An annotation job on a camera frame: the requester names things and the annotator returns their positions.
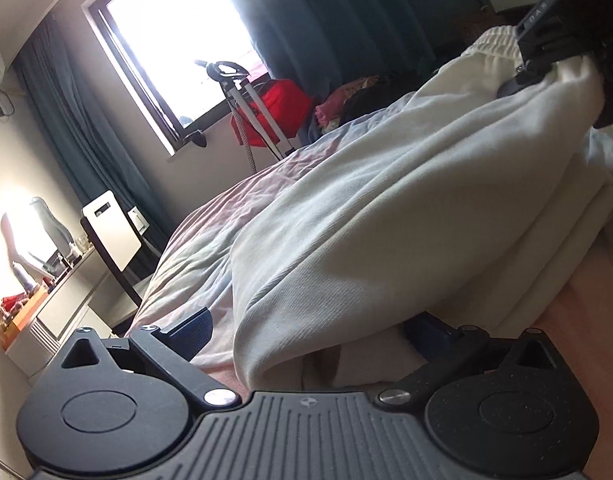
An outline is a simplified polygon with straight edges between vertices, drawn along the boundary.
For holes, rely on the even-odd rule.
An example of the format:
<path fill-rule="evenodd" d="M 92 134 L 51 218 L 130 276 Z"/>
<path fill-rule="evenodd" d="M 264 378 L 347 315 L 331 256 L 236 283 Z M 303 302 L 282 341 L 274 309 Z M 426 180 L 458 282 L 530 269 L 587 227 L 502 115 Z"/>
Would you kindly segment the cream white zip hoodie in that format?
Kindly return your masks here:
<path fill-rule="evenodd" d="M 395 382 L 423 364 L 403 326 L 515 337 L 613 211 L 580 146 L 604 105 L 587 56 L 513 96 L 519 51 L 491 30 L 242 229 L 230 253 L 233 359 L 248 389 Z"/>

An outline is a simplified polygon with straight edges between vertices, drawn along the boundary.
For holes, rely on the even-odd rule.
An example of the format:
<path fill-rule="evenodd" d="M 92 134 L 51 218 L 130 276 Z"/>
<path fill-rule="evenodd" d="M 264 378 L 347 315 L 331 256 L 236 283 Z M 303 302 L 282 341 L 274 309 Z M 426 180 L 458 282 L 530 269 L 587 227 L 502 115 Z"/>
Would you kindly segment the pile of coloured clothes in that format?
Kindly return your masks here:
<path fill-rule="evenodd" d="M 298 132 L 299 141 L 302 145 L 312 144 L 323 134 L 418 90 L 423 82 L 424 79 L 411 70 L 362 77 L 343 84 L 308 112 Z"/>

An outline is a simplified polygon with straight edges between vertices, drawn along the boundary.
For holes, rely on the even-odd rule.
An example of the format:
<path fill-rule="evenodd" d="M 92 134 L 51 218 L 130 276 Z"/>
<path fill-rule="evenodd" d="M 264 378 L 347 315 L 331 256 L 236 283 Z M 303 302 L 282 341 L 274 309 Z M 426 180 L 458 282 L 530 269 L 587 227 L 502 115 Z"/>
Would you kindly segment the pastel tie-dye bed sheet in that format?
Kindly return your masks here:
<path fill-rule="evenodd" d="M 402 195 L 353 237 L 367 259 L 331 257 L 319 278 L 282 286 L 278 306 L 252 314 L 244 294 L 258 271 L 275 272 L 338 216 L 346 194 L 323 195 L 329 178 L 350 185 L 371 167 L 386 168 L 393 138 L 425 139 L 412 122 L 417 99 L 349 122 L 285 162 L 233 186 L 190 214 L 169 240 L 136 325 L 168 327 L 207 308 L 210 341 L 192 364 L 234 388 L 338 389 L 390 382 L 421 364 L 404 323 L 430 312 L 455 324 L 517 335 L 536 320 L 575 270 L 613 210 L 613 126 L 591 130 L 564 180 L 520 239 L 497 261 L 442 287 L 423 267 L 441 271 L 457 246 L 405 247 L 429 233 Z"/>

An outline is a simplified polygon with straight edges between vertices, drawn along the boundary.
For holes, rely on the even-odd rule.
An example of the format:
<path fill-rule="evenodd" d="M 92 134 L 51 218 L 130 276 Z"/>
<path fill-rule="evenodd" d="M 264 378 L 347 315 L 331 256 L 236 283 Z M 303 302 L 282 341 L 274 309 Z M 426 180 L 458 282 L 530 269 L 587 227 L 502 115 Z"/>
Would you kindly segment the black sofa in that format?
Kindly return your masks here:
<path fill-rule="evenodd" d="M 461 55 L 483 53 L 519 60 L 520 51 L 514 30 L 530 10 L 531 4 L 512 6 L 502 11 L 484 6 L 479 11 L 454 18 L 453 23 L 464 44 Z"/>

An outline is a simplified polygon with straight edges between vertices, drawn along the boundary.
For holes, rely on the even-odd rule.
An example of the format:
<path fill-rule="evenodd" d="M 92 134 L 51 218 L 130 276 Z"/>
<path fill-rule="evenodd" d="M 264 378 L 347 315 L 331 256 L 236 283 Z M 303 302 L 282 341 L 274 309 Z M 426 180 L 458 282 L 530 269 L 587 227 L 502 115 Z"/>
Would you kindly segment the white drawer desk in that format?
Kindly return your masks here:
<path fill-rule="evenodd" d="M 90 327 L 102 338 L 111 336 L 111 327 L 90 308 L 90 300 L 105 281 L 107 268 L 94 250 L 53 290 L 44 304 L 5 351 L 6 356 L 26 375 L 29 384 L 40 378 L 62 345 L 80 327 Z"/>

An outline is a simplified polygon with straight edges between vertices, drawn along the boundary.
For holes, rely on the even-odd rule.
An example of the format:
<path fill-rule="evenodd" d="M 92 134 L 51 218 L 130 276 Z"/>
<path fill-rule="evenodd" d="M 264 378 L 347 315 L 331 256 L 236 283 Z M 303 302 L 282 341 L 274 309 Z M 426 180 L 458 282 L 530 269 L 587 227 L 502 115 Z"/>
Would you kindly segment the white black chair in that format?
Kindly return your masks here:
<path fill-rule="evenodd" d="M 111 191 L 82 208 L 81 226 L 111 275 L 139 307 L 159 252 L 145 240 Z"/>

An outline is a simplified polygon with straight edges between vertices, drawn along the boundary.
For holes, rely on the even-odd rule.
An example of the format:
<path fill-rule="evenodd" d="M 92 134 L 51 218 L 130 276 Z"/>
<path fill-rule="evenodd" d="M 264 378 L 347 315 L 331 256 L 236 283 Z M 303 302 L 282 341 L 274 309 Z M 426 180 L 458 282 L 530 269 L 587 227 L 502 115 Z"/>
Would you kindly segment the orange box on desk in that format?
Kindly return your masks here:
<path fill-rule="evenodd" d="M 33 315 L 42 306 L 42 304 L 44 304 L 44 301 L 47 297 L 48 291 L 44 289 L 44 287 L 41 287 L 21 307 L 21 309 L 9 323 L 3 335 L 0 336 L 0 345 L 4 350 L 7 350 L 17 338 L 17 336 L 21 334 L 22 330 L 26 328 L 26 326 L 31 321 L 31 318 L 33 318 Z"/>

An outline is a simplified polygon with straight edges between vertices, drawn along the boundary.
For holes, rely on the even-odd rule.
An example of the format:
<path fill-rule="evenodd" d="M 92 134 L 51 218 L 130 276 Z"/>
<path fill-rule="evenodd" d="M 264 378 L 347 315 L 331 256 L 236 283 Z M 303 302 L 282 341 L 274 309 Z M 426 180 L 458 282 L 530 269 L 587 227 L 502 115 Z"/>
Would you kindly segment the teal left curtain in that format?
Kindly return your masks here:
<path fill-rule="evenodd" d="M 34 29 L 12 66 L 32 114 L 61 170 L 83 205 L 113 192 L 121 206 L 148 222 L 147 240 L 159 252 L 174 222 L 76 66 L 54 18 Z"/>

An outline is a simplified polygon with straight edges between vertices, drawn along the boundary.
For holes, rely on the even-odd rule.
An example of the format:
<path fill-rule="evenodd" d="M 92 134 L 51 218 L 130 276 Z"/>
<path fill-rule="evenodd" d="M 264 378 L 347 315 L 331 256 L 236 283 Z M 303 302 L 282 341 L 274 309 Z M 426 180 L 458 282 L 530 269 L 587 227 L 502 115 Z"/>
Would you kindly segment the teal curtain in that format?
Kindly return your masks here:
<path fill-rule="evenodd" d="M 275 79 L 323 98 L 363 76 L 427 78 L 462 49 L 457 23 L 490 0 L 232 0 Z"/>
<path fill-rule="evenodd" d="M 113 192 L 121 206 L 148 222 L 147 240 L 159 252 L 174 222 L 76 66 L 54 18 L 34 29 L 12 66 L 32 114 L 61 170 L 83 205 Z"/>

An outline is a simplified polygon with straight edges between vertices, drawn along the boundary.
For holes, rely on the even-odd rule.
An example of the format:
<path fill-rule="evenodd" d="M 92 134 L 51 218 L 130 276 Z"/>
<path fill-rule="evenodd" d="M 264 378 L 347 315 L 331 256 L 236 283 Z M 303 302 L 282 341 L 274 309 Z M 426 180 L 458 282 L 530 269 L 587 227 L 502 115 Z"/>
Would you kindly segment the teal right curtain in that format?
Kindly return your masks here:
<path fill-rule="evenodd" d="M 323 98 L 363 76 L 427 78 L 462 49 L 457 23 L 490 0 L 232 0 L 275 79 Z"/>

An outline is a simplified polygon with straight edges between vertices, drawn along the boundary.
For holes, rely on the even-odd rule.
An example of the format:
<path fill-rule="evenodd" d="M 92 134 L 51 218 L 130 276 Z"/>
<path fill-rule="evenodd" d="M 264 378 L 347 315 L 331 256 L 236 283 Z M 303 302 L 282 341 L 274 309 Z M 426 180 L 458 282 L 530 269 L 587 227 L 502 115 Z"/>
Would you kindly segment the red garment on stand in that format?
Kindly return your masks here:
<path fill-rule="evenodd" d="M 269 80 L 262 86 L 256 86 L 254 90 L 287 139 L 295 138 L 305 119 L 312 116 L 313 100 L 291 80 Z M 237 114 L 230 118 L 230 125 L 238 143 L 242 145 L 237 117 L 241 119 L 249 145 L 254 148 L 265 148 L 262 136 L 244 116 L 244 112 L 239 106 L 236 106 L 236 110 Z"/>

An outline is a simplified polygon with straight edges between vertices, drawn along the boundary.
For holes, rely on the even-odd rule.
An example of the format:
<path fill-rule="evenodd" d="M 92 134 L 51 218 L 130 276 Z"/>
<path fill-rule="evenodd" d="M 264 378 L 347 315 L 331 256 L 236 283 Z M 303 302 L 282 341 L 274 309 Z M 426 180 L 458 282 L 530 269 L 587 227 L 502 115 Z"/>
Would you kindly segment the dark framed window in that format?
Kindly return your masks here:
<path fill-rule="evenodd" d="M 256 80 L 267 75 L 232 0 L 93 0 L 88 12 L 172 150 L 229 113 L 206 63 L 236 62 Z"/>

